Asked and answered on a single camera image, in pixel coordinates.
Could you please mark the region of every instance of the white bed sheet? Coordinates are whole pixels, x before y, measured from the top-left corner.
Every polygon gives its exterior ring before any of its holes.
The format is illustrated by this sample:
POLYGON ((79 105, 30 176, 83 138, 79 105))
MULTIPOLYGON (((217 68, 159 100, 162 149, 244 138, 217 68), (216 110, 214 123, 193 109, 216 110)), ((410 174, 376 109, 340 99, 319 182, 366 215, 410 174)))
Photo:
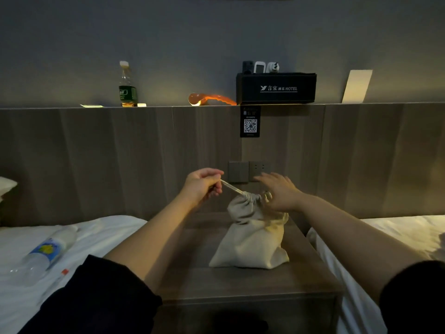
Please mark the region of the white bed sheet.
MULTIPOLYGON (((363 221, 432 259, 445 261, 445 215, 363 219, 363 221)), ((386 326, 377 304, 340 264, 314 229, 309 230, 307 238, 345 287, 337 333, 386 333, 386 326)))
POLYGON ((73 276, 88 254, 103 257, 130 236, 145 220, 127 215, 114 215, 83 223, 77 241, 53 266, 48 275, 32 287, 16 287, 8 283, 5 272, 40 242, 62 226, 0 228, 0 333, 16 334, 39 310, 36 305, 43 292, 60 276, 63 269, 70 272, 60 282, 59 289, 73 276))

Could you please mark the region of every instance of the hand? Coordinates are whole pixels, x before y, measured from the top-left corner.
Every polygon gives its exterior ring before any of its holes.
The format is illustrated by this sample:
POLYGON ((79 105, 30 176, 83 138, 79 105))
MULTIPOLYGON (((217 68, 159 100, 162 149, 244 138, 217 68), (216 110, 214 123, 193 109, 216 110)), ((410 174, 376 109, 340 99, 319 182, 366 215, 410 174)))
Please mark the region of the hand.
POLYGON ((295 187, 289 177, 272 172, 262 173, 254 178, 266 185, 272 194, 272 200, 268 203, 272 210, 286 212, 299 209, 299 202, 304 193, 295 187))
POLYGON ((223 187, 221 175, 224 171, 205 168, 189 174, 179 196, 187 201, 191 208, 199 206, 211 196, 219 196, 223 187))

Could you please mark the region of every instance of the black sleeve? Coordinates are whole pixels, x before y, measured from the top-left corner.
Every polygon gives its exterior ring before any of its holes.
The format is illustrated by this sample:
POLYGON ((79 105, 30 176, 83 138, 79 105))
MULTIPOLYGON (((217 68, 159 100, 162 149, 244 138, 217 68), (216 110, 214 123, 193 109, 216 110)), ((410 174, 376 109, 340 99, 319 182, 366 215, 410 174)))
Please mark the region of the black sleeve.
POLYGON ((161 304, 126 266, 88 256, 19 334, 148 334, 161 304))
POLYGON ((445 263, 423 261, 392 278, 380 295, 389 333, 442 333, 445 315, 445 263))

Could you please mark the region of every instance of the blue bottle label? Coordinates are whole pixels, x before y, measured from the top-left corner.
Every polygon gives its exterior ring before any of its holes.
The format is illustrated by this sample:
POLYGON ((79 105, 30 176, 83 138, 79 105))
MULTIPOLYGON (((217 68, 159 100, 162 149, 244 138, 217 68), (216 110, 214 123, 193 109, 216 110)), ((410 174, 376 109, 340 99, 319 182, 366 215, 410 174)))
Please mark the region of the blue bottle label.
POLYGON ((53 238, 49 238, 42 242, 39 246, 33 249, 30 253, 40 253, 46 256, 50 263, 54 261, 55 258, 62 251, 61 244, 53 238))

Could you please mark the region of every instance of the wooden headboard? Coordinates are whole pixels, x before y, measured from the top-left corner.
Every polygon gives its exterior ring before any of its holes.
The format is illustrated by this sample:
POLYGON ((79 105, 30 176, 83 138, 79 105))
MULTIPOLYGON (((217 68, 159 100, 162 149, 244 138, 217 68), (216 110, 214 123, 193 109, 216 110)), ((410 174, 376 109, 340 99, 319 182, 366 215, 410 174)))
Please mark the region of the wooden headboard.
POLYGON ((270 161, 361 218, 445 213, 445 103, 263 107, 261 137, 245 139, 239 110, 0 109, 0 176, 19 183, 0 205, 2 226, 149 219, 186 174, 229 160, 270 161))

